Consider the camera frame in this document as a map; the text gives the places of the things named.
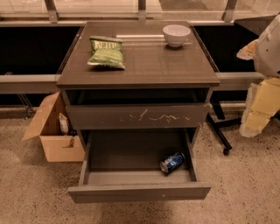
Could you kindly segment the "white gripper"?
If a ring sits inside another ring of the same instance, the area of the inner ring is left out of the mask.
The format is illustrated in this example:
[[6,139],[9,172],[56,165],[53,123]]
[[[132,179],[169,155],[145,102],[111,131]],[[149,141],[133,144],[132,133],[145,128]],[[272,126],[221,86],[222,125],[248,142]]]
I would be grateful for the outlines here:
[[265,76],[259,84],[251,83],[246,108],[241,118],[240,134],[255,137],[280,110],[280,15],[277,15],[259,36],[236,54],[241,60],[254,59],[255,70]]

